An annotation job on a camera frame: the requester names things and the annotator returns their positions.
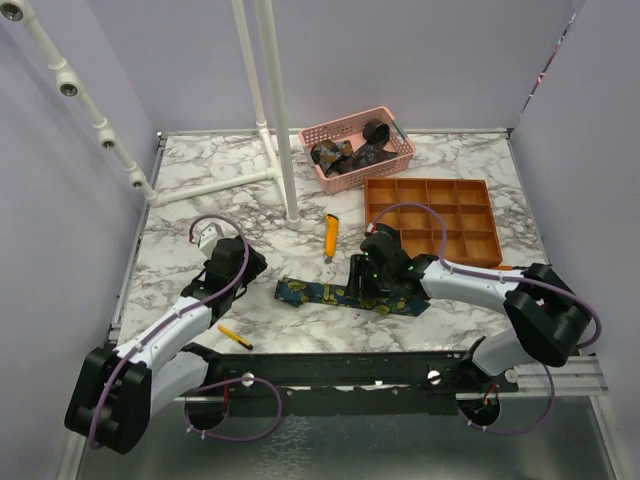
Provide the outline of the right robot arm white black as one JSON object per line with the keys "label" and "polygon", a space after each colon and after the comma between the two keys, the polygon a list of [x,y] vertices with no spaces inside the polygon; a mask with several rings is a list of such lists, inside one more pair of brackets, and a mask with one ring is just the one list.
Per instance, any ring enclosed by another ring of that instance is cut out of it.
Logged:
{"label": "right robot arm white black", "polygon": [[367,227],[360,249],[367,299],[451,300],[508,318],[508,330],[476,340],[461,360],[459,378],[472,391],[521,364],[564,366],[591,320],[586,306],[545,264],[504,275],[435,255],[410,257],[400,232],[381,223]]}

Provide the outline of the blue yellow floral tie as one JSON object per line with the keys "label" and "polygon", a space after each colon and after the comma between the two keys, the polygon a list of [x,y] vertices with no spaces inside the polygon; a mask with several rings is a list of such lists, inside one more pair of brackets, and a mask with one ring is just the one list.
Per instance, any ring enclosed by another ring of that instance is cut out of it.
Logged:
{"label": "blue yellow floral tie", "polygon": [[353,285],[352,281],[347,285],[337,285],[289,277],[277,282],[274,298],[296,308],[314,303],[410,317],[421,315],[430,306],[421,298],[405,298],[379,290],[367,292],[361,283]]}

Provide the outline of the orange compartment tray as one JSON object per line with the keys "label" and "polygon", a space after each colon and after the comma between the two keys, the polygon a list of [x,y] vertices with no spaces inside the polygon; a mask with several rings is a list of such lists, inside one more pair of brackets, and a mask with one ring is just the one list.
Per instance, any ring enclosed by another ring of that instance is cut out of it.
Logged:
{"label": "orange compartment tray", "polygon": [[491,202],[483,180],[372,178],[364,187],[365,218],[400,232],[407,254],[439,253],[473,267],[503,261]]}

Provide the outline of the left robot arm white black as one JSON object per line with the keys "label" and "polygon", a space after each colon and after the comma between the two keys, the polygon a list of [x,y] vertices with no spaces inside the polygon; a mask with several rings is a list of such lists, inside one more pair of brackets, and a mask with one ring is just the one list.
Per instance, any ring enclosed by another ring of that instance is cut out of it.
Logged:
{"label": "left robot arm white black", "polygon": [[185,348],[266,268],[265,256],[241,236],[219,240],[201,273],[159,320],[113,349],[97,347],[86,356],[65,427],[92,446],[125,454],[141,440],[152,416],[181,393],[214,392],[220,369]]}

